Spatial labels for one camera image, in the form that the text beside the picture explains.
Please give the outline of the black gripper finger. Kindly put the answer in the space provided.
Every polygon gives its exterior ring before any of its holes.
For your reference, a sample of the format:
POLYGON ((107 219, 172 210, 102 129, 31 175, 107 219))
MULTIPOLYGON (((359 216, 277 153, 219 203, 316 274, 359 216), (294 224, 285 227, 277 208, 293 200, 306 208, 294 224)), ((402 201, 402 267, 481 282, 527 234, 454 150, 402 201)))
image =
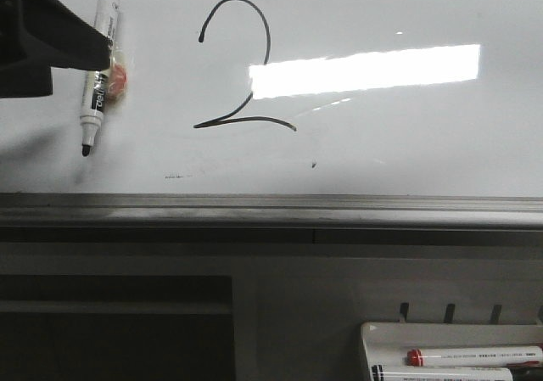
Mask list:
POLYGON ((110 48, 59 0, 1 0, 1 97, 53 94, 53 68, 104 70, 110 48))

